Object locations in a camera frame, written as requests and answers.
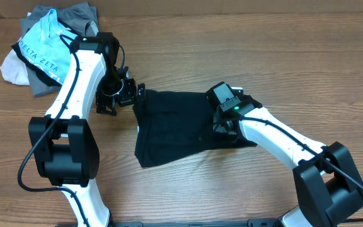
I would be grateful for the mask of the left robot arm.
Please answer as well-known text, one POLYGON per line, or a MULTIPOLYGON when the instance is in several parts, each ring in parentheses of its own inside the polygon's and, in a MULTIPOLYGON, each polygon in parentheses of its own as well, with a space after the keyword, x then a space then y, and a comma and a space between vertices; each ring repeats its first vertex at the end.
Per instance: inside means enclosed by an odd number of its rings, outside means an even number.
POLYGON ((76 216, 76 226, 113 226, 109 208, 101 198, 96 176, 100 153, 88 119, 92 107, 99 114, 115 116, 117 105, 124 107, 146 99, 143 83, 128 76, 125 66, 116 67, 119 41, 111 32, 94 37, 60 39, 69 49, 71 66, 57 98, 44 117, 32 117, 28 132, 32 148, 18 170, 34 157, 38 173, 51 184, 47 192, 61 191, 76 216))

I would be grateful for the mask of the black t-shirt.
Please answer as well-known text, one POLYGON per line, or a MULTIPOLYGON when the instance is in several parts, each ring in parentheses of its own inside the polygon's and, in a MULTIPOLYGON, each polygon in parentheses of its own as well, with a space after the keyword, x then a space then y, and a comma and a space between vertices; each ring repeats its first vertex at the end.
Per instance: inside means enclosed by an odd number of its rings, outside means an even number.
POLYGON ((133 111, 139 126, 134 154, 143 168, 206 150, 256 146, 243 136, 213 130, 214 109, 205 93, 147 90, 133 111))

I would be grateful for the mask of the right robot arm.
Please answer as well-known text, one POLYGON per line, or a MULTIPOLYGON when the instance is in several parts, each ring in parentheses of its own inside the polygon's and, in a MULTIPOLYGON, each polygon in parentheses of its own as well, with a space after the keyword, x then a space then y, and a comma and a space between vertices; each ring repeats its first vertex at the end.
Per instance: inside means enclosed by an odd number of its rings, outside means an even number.
POLYGON ((312 140, 276 119, 242 88, 220 82, 206 92, 214 130, 234 132, 274 155, 292 172, 298 205, 253 226, 338 226, 363 208, 363 181, 350 151, 312 140))

